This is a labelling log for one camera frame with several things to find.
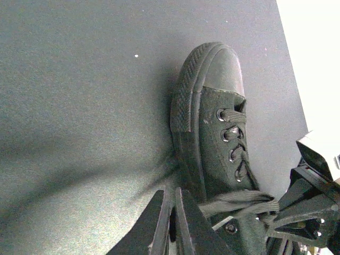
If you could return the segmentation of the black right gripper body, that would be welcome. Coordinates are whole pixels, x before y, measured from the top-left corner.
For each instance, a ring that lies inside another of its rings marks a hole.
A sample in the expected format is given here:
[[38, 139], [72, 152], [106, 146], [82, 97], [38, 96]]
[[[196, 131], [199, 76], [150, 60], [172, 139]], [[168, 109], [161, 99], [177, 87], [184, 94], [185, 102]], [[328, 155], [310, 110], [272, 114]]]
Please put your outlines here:
[[311, 202], [316, 198], [339, 202], [339, 185], [331, 182], [301, 159], [297, 167], [290, 171], [290, 184], [285, 193], [285, 201]]

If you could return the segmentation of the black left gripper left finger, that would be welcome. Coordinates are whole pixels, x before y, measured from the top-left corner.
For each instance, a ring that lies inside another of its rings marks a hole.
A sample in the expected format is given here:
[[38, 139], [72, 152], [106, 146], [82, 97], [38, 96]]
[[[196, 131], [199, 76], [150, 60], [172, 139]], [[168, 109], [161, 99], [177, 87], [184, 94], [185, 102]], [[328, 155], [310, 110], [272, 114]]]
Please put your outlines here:
[[131, 228], [108, 252], [112, 255], [168, 254], [171, 198], [167, 191], [158, 190]]

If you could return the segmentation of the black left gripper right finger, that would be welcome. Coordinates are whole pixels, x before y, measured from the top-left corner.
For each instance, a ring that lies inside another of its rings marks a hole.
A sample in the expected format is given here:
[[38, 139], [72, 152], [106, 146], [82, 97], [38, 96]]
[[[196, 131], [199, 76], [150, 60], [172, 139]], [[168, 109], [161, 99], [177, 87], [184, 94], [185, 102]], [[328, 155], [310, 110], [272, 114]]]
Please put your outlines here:
[[187, 190], [175, 191], [176, 249], [178, 254], [215, 255], [234, 251], [213, 231], [192, 195]]

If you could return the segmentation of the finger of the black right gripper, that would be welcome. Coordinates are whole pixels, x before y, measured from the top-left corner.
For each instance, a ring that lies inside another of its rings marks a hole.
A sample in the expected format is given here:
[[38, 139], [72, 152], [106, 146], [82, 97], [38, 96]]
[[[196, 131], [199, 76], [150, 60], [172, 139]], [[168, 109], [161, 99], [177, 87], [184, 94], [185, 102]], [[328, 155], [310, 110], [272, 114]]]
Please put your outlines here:
[[282, 213], [325, 213], [335, 211], [335, 183], [323, 178], [291, 182], [279, 200]]
[[268, 227], [267, 236], [324, 248], [336, 236], [338, 221], [337, 206], [293, 206], [278, 214]]

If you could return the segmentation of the black shoelace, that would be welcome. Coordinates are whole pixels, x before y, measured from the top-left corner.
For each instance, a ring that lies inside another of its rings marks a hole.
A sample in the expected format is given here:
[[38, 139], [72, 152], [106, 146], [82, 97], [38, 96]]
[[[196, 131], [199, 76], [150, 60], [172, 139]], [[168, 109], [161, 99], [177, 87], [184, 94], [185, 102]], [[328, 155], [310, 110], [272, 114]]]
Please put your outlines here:
[[238, 219], [248, 214], [259, 216], [260, 221], [270, 224], [279, 213], [275, 197], [258, 190], [241, 190], [217, 195], [201, 203], [199, 209], [206, 218], [219, 213], [229, 213]]

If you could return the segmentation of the black canvas shoe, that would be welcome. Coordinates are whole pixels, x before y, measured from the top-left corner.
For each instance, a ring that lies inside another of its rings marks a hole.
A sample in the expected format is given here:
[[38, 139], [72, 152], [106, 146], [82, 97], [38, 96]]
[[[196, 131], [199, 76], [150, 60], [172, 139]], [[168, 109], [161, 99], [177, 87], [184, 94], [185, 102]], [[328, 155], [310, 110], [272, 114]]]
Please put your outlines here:
[[[223, 193], [259, 190], [249, 163], [245, 109], [235, 51], [221, 42], [196, 47], [174, 87], [170, 123], [183, 185], [199, 205]], [[258, 215], [219, 213], [207, 220], [235, 253], [265, 253]]]

